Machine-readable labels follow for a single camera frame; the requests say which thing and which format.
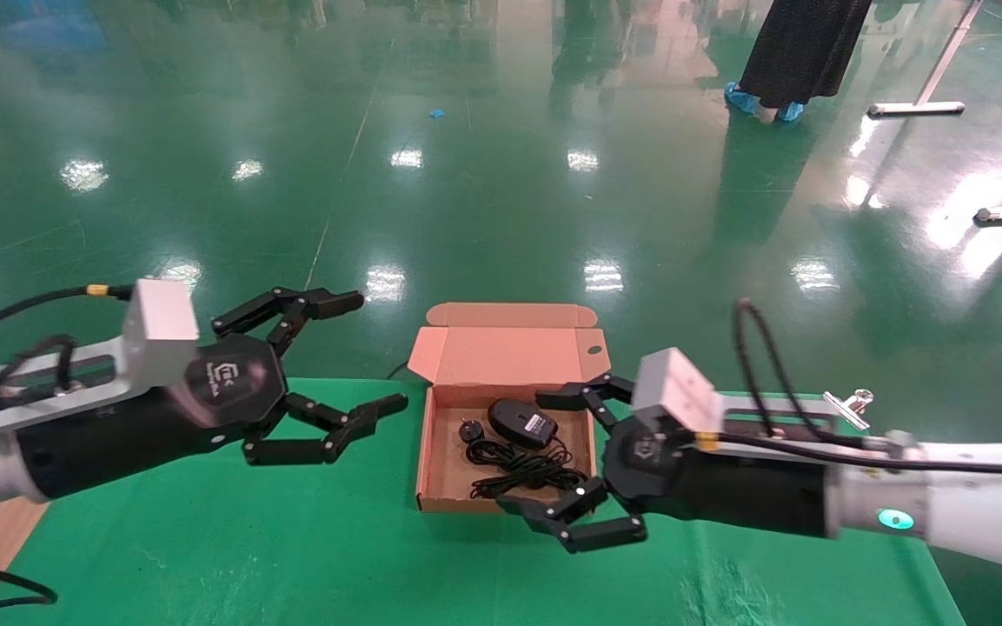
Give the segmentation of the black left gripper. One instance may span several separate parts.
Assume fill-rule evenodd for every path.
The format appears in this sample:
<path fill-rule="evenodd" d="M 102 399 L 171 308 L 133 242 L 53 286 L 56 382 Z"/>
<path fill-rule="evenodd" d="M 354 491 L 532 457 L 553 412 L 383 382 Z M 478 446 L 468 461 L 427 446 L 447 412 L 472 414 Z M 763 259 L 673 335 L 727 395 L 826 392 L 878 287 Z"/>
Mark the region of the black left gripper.
<path fill-rule="evenodd" d="M 227 338 L 199 349 L 178 384 L 19 430 L 23 466 L 39 494 L 55 500 L 244 437 L 249 466 L 336 463 L 351 443 L 372 436 L 379 420 L 404 411 L 408 397 L 378 397 L 342 412 L 298 393 L 285 396 L 278 357 L 307 322 L 346 316 L 364 304 L 358 290 L 267 290 L 212 320 L 215 337 Z M 274 326 L 265 342 L 246 336 L 267 322 Z M 326 436 L 270 439 L 284 416 Z"/>

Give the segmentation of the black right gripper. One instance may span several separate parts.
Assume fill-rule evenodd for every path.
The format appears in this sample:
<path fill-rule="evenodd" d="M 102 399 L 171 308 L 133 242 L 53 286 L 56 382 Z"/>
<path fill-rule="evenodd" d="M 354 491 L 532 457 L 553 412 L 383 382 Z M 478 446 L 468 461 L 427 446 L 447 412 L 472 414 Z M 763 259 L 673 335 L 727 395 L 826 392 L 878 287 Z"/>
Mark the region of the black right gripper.
<path fill-rule="evenodd" d="M 544 410 L 587 411 L 601 427 L 615 427 L 619 419 L 607 401 L 630 404 L 633 391 L 634 382 L 601 374 L 557 390 L 537 390 L 535 403 Z M 707 453 L 690 447 L 683 437 L 659 439 L 629 417 L 605 443 L 601 475 L 606 481 L 587 479 L 555 503 L 511 495 L 498 496 L 496 503 L 505 514 L 520 516 L 529 530 L 552 536 L 568 554 L 645 542 L 647 524 L 641 514 L 800 536 L 832 532 L 832 475 L 821 463 Z M 624 516 L 579 522 L 611 496 L 627 507 Z"/>

